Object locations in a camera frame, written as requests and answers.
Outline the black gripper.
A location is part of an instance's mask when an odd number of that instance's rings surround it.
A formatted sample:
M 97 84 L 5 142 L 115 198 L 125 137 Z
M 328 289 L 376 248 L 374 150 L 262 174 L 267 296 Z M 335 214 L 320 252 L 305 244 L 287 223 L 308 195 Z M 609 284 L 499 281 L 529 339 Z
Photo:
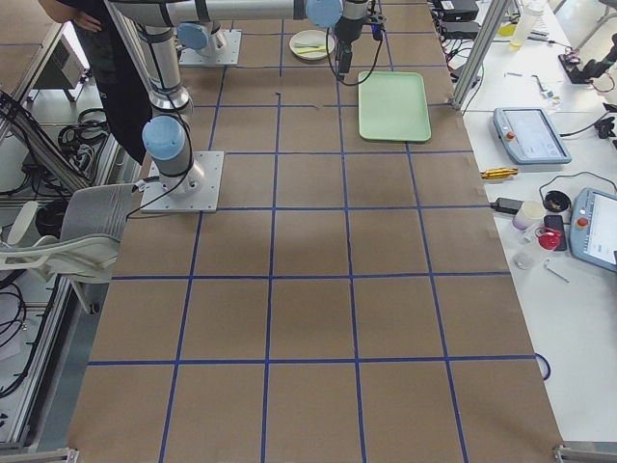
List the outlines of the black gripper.
M 335 46 L 335 72 L 347 74 L 353 58 L 352 45 L 348 41 L 338 40 Z

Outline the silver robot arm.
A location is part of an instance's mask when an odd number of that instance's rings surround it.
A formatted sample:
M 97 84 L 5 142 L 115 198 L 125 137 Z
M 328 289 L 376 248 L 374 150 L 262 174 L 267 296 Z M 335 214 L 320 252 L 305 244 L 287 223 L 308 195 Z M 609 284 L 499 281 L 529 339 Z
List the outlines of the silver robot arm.
M 220 27 L 209 31 L 199 23 L 183 22 L 176 27 L 179 42 L 206 58 L 218 56 L 226 48 L 228 41 Z
M 335 78 L 349 72 L 353 48 L 363 28 L 383 36 L 384 18 L 372 1 L 109 1 L 114 23 L 141 48 L 129 54 L 148 86 L 154 117 L 142 130 L 158 184 L 146 189 L 142 205 L 150 210 L 214 210 L 224 155 L 192 147 L 189 120 L 193 102 L 180 77 L 176 44 L 217 57 L 231 44 L 218 28 L 223 20 L 309 20 L 326 30 Z

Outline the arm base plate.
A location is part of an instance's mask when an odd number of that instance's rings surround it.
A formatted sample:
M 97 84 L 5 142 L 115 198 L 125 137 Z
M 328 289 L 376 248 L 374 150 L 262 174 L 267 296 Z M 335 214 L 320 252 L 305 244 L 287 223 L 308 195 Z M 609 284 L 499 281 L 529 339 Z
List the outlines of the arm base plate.
M 211 36 L 206 47 L 198 50 L 184 47 L 180 52 L 179 65 L 185 68 L 236 66 L 241 39 L 241 30 L 220 29 Z
M 215 212 L 218 206 L 225 154 L 195 151 L 193 167 L 183 177 L 165 177 L 155 162 L 148 175 L 158 177 L 145 186 L 141 210 L 144 213 Z

